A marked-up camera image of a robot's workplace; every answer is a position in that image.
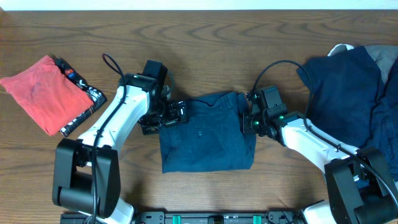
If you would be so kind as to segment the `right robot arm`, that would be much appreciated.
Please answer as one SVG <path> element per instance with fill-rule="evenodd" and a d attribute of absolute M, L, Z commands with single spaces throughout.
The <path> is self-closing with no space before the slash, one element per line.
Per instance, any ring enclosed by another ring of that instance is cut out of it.
<path fill-rule="evenodd" d="M 397 188 L 377 149 L 345 144 L 302 113 L 289 112 L 276 86 L 252 90 L 247 100 L 251 109 L 243 114 L 244 134 L 266 136 L 298 152 L 324 176 L 328 200 L 299 210 L 294 223 L 387 223 L 397 219 Z"/>

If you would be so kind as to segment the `navy blue shorts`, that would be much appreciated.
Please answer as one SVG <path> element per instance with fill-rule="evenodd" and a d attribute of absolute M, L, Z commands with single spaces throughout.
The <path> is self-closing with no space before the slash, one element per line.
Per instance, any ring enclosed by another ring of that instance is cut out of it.
<path fill-rule="evenodd" d="M 248 110 L 244 95 L 215 93 L 186 103 L 188 121 L 160 129 L 162 172 L 250 169 L 256 135 L 241 131 L 240 118 Z"/>

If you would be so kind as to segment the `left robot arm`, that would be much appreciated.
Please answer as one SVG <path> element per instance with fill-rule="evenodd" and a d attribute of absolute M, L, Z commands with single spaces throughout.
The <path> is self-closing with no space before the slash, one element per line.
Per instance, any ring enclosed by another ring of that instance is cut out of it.
<path fill-rule="evenodd" d="M 103 60 L 121 78 L 114 100 L 78 139 L 62 139 L 55 150 L 52 202 L 79 212 L 81 223 L 133 223 L 134 207 L 121 197 L 119 155 L 133 127 L 144 135 L 184 123 L 187 106 L 170 100 L 168 74 L 162 63 L 148 60 L 142 73 L 123 73 L 104 54 Z"/>

